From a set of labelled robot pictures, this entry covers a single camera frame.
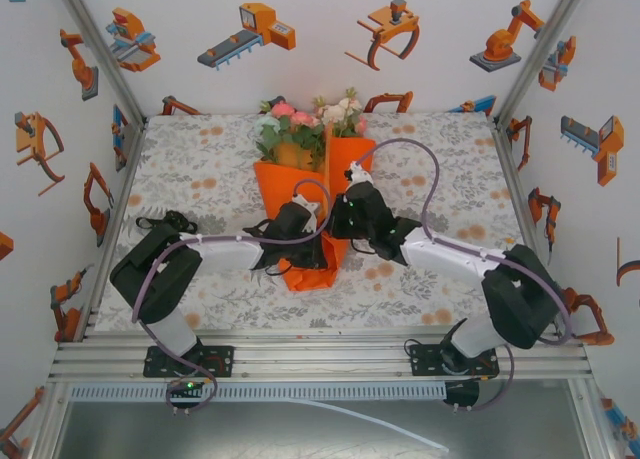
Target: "orange vase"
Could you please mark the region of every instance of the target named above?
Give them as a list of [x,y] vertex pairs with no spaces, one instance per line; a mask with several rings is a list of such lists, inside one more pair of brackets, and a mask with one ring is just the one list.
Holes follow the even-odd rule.
[[[375,142],[363,137],[334,137],[331,133],[332,130],[331,124],[325,128],[327,147],[323,173],[264,161],[254,164],[258,186],[269,219],[274,219],[278,215],[280,207],[291,201],[293,188],[303,179],[315,179],[324,184],[329,191],[332,203],[336,194],[343,193],[347,189],[348,182],[344,172],[349,169],[351,162],[358,160],[365,152],[375,146]],[[362,165],[370,172],[373,166],[373,157],[369,157]],[[323,205],[318,216],[318,223],[322,223],[329,212],[330,204],[327,203],[320,188],[314,184],[304,184],[298,192],[308,201],[319,202]],[[289,290],[309,291],[331,287],[336,280],[348,247],[349,241],[334,239],[323,232],[322,248],[327,259],[327,269],[290,269],[283,274]],[[281,271],[285,271],[289,268],[289,262],[282,260],[279,267]]]

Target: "pink flower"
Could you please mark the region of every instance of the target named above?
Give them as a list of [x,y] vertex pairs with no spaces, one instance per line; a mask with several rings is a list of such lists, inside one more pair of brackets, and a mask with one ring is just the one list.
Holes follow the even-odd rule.
[[358,124],[356,124],[356,133],[363,136],[364,131],[366,130],[367,130],[367,120],[364,118],[364,116],[360,116],[360,121],[358,121]]
[[298,111],[291,116],[291,124],[294,126],[309,126],[312,127],[314,117],[306,112]]
[[293,106],[290,106],[286,102],[279,102],[271,108],[271,115],[275,118],[281,118],[282,116],[291,116],[296,112]]

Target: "patterned table surface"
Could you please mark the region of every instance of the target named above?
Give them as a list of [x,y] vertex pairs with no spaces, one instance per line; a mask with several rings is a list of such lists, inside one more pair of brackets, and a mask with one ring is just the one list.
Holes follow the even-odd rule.
[[[235,234],[265,218],[252,164],[256,115],[151,119],[114,260],[143,237],[139,216],[169,209],[203,234]],[[473,244],[506,249],[521,242],[489,123],[484,114],[370,114],[368,137],[410,137],[430,146],[441,176],[429,212],[432,229]],[[419,216],[433,164],[415,146],[376,153],[373,178],[397,215]],[[229,271],[196,277],[180,309],[200,329],[392,327],[450,324],[483,312],[482,294],[429,270],[405,268],[349,251],[331,289],[290,292],[281,278]],[[107,283],[95,329],[134,330],[131,308]]]

